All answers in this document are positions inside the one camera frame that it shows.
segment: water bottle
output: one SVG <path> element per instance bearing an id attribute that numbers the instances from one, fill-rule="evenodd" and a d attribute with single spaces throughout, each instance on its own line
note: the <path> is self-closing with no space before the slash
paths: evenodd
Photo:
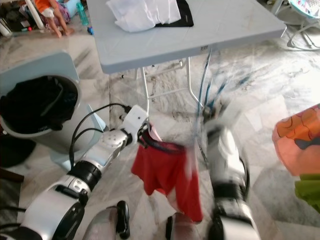
<path id="1" fill-rule="evenodd" d="M 87 15 L 86 15 L 85 10 L 84 10 L 84 6 L 82 6 L 81 2 L 78 2 L 78 3 L 76 4 L 76 9 L 77 9 L 77 12 L 78 12 L 78 14 L 79 14 L 79 17 L 80 17 L 80 19 L 81 19 L 82 25 L 83 25 L 83 26 L 89 25 Z"/>

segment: laundry basket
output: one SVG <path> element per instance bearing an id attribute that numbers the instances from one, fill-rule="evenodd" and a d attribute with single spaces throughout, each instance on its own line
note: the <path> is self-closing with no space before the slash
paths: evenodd
<path id="1" fill-rule="evenodd" d="M 20 139 L 31 139 L 43 144 L 50 149 L 68 154 L 73 132 L 78 123 L 88 114 L 87 105 L 82 101 L 81 89 L 78 85 L 78 75 L 71 57 L 66 52 L 59 52 L 34 59 L 23 64 L 12 67 L 0 74 L 0 96 L 5 96 L 17 83 L 35 79 L 41 76 L 59 76 L 59 78 L 68 84 L 77 92 L 77 101 L 74 106 L 73 115 L 70 120 L 62 124 L 62 130 L 54 131 L 47 129 L 32 134 L 22 134 L 16 132 L 9 122 L 0 117 L 0 123 L 3 129 L 10 135 Z M 79 132 L 93 128 L 93 121 L 88 118 L 80 127 Z M 88 147 L 94 136 L 93 131 L 84 133 L 75 143 L 75 151 Z"/>

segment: red garment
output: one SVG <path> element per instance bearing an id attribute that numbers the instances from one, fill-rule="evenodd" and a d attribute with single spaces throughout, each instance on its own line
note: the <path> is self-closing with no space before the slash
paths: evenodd
<path id="1" fill-rule="evenodd" d="M 158 143 L 169 149 L 177 149 L 178 146 Z M 142 179 L 147 195 L 160 190 L 168 196 L 175 190 L 178 209 L 194 222 L 202 221 L 198 171 L 190 165 L 190 156 L 185 147 L 180 146 L 177 151 L 167 153 L 152 146 L 139 146 L 131 171 Z"/>

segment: black cloth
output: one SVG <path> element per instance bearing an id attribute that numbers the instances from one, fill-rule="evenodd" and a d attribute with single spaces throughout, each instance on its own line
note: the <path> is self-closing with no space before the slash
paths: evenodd
<path id="1" fill-rule="evenodd" d="M 22 163 L 36 147 L 36 143 L 29 139 L 15 138 L 10 135 L 0 136 L 0 167 L 10 168 Z"/>
<path id="2" fill-rule="evenodd" d="M 176 3 L 179 8 L 180 16 L 181 19 L 175 22 L 172 22 L 170 24 L 161 24 L 158 23 L 155 25 L 158 28 L 163 28 L 163 27 L 192 27 L 194 25 L 194 20 L 192 19 L 192 14 L 189 8 L 188 3 L 186 0 L 176 0 Z"/>
<path id="3" fill-rule="evenodd" d="M 17 83 L 0 99 L 0 114 L 13 131 L 33 134 L 61 130 L 70 120 L 78 98 L 77 89 L 58 76 L 42 76 Z"/>

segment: folding table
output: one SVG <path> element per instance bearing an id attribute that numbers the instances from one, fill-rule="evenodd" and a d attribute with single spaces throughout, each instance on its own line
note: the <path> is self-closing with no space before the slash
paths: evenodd
<path id="1" fill-rule="evenodd" d="M 256 0 L 187 0 L 193 27 L 156 27 L 129 33 L 115 24 L 107 0 L 87 0 L 102 71 L 106 74 L 135 69 L 143 81 L 146 110 L 149 99 L 191 89 L 190 57 L 242 44 L 280 38 L 286 25 Z M 181 60 L 179 67 L 156 74 L 145 73 L 145 66 Z M 146 77 L 186 67 L 187 87 L 149 96 Z"/>

